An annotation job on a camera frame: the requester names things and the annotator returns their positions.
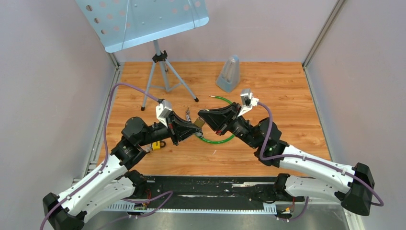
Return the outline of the cable lock keys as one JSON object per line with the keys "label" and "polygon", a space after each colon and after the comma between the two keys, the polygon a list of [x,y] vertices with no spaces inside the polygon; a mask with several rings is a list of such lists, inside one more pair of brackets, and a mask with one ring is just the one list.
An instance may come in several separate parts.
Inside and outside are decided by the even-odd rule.
{"label": "cable lock keys", "polygon": [[186,111],[185,111],[185,117],[186,117],[186,120],[187,120],[187,121],[191,121],[189,108],[187,108]]}

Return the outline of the yellow padlock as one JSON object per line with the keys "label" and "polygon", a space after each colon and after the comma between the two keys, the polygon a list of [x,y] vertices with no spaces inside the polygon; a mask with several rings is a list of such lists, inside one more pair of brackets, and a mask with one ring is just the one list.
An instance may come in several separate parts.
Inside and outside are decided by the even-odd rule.
{"label": "yellow padlock", "polygon": [[164,147],[166,147],[166,142],[163,141],[163,140],[156,141],[156,142],[153,142],[151,144],[151,148],[152,148],[153,151],[160,150],[160,149],[162,149]]}

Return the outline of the small brass padlock with keys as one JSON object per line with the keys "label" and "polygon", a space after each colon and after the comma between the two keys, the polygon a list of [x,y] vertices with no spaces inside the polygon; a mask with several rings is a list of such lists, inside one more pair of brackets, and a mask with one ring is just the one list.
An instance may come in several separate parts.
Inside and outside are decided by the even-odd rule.
{"label": "small brass padlock with keys", "polygon": [[195,136],[197,136],[198,138],[204,138],[202,127],[204,126],[205,121],[201,117],[198,117],[194,121],[194,124],[200,128],[200,130],[195,133]]}

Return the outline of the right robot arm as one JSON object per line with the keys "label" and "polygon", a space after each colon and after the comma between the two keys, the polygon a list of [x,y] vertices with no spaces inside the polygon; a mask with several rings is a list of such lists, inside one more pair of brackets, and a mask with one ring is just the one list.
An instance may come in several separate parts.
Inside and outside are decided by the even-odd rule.
{"label": "right robot arm", "polygon": [[346,210],[361,216],[369,216],[374,205],[375,182],[369,166],[328,161],[281,140],[282,133],[269,116],[251,125],[243,117],[244,106],[238,103],[217,109],[204,109],[198,116],[221,136],[226,132],[255,149],[255,157],[264,165],[286,168],[307,174],[301,179],[280,174],[273,187],[279,200],[289,196],[310,196],[339,203]]}

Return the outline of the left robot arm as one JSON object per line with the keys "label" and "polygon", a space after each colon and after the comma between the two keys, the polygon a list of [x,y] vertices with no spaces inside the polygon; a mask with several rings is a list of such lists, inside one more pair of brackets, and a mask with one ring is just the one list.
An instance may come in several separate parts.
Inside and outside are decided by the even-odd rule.
{"label": "left robot arm", "polygon": [[103,163],[64,192],[43,198],[45,218],[40,227],[49,222],[56,230],[80,230],[109,205],[130,196],[143,197],[146,180],[132,169],[147,154],[142,147],[167,138],[178,145],[202,130],[173,111],[163,120],[149,126],[140,117],[129,118],[121,140],[107,152]]}

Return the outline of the blue translucent metronome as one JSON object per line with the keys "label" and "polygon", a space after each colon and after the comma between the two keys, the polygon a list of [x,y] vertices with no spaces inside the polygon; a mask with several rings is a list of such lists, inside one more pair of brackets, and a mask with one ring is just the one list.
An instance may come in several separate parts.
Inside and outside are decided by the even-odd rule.
{"label": "blue translucent metronome", "polygon": [[227,93],[232,92],[239,85],[240,60],[237,55],[230,56],[225,62],[215,83],[221,90]]}

